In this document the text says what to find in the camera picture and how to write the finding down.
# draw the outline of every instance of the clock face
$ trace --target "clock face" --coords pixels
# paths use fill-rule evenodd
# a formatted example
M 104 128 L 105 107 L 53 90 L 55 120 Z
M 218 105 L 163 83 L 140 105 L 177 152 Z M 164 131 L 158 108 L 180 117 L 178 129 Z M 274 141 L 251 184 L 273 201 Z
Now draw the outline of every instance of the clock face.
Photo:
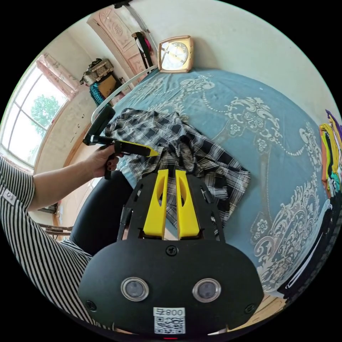
M 182 69 L 189 57 L 188 48 L 181 42 L 166 42 L 161 46 L 161 65 L 164 70 Z

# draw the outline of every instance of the sticker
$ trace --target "sticker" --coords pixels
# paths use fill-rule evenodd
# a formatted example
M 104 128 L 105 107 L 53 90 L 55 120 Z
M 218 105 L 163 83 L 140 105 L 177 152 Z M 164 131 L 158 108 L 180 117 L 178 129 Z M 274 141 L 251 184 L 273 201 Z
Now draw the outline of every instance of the sticker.
M 14 205 L 15 200 L 17 199 L 16 196 L 14 196 L 8 189 L 3 192 L 2 196 L 7 202 L 12 205 Z
M 154 307 L 153 316 L 156 334 L 185 334 L 185 308 Z

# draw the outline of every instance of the wicker basket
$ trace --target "wicker basket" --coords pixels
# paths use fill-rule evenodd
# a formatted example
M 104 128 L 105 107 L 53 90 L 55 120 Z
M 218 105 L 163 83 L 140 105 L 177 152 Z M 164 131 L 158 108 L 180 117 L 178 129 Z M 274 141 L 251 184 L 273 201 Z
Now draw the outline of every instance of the wicker basket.
M 92 68 L 87 70 L 83 74 L 83 81 L 87 86 L 91 86 L 93 83 L 101 80 L 102 77 L 106 76 L 109 72 L 112 72 L 114 67 L 108 59 L 104 59 Z

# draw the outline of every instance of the woman's hand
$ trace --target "woman's hand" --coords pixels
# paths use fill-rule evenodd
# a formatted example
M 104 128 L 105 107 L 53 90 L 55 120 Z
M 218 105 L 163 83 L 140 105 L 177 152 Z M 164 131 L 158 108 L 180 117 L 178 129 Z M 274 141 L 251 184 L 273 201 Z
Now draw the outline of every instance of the woman's hand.
M 91 172 L 92 178 L 103 177 L 105 172 L 105 167 L 109 171 L 116 170 L 116 166 L 119 162 L 118 157 L 122 157 L 122 154 L 116 155 L 116 157 L 107 163 L 107 159 L 110 155 L 115 153 L 114 145 L 110 145 L 107 148 L 100 147 L 95 152 L 93 152 L 84 163 L 86 164 L 86 168 Z

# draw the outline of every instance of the carved wardrobe door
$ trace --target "carved wardrobe door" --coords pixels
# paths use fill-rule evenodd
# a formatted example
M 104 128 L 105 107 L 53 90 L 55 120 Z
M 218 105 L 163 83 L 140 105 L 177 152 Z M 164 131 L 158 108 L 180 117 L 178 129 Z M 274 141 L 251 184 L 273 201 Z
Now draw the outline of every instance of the carved wardrobe door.
M 120 15 L 120 10 L 114 6 L 103 8 L 93 13 L 88 19 L 88 24 L 111 50 L 129 78 L 145 70 L 145 65 L 139 49 L 132 37 L 132 33 L 141 30 L 126 21 Z

